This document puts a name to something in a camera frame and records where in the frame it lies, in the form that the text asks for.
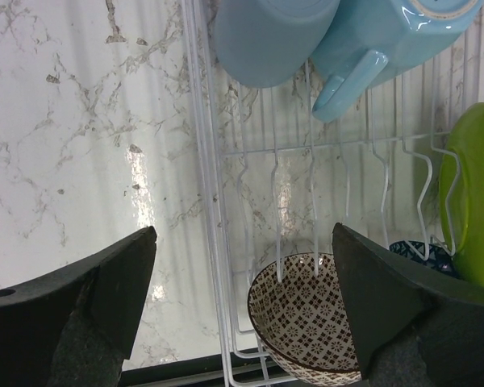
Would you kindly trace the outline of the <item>light blue ceramic mug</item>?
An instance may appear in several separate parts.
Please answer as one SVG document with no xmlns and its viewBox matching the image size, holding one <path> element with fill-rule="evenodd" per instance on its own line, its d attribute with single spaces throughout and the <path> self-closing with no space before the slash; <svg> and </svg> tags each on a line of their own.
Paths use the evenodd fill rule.
<svg viewBox="0 0 484 387">
<path fill-rule="evenodd" d="M 451 46 L 482 7 L 478 0 L 343 1 L 311 61 L 325 80 L 313 107 L 338 119 L 367 90 Z"/>
</svg>

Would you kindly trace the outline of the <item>lime green plate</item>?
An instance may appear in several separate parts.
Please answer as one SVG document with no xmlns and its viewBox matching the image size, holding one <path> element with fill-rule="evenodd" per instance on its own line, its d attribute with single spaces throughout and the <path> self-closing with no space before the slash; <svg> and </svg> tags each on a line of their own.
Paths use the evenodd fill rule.
<svg viewBox="0 0 484 387">
<path fill-rule="evenodd" d="M 460 276 L 484 286 L 484 102 L 459 118 L 446 150 L 439 176 L 444 241 L 455 248 Z"/>
</svg>

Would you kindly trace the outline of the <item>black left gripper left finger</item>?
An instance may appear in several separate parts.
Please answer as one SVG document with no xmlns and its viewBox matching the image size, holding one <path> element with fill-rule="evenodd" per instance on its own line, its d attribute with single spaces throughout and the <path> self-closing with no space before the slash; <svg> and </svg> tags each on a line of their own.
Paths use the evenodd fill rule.
<svg viewBox="0 0 484 387">
<path fill-rule="evenodd" d="M 116 386 L 140 325 L 156 239 L 145 227 L 0 289 L 0 386 Z"/>
</svg>

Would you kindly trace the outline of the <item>light blue tumbler cup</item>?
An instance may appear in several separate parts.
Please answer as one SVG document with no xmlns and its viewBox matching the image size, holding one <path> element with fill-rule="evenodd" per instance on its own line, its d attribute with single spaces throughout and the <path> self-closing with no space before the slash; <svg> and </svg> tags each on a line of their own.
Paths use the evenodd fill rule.
<svg viewBox="0 0 484 387">
<path fill-rule="evenodd" d="M 242 85 L 280 85 L 319 45 L 339 5 L 332 0 L 222 1 L 213 33 L 219 63 Z"/>
</svg>

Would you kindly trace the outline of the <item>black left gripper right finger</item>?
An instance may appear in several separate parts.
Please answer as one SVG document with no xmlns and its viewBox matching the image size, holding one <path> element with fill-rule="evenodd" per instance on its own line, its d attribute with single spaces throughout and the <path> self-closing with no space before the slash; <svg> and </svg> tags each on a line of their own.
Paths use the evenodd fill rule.
<svg viewBox="0 0 484 387">
<path fill-rule="evenodd" d="M 337 223 L 332 247 L 366 386 L 484 386 L 484 287 Z"/>
</svg>

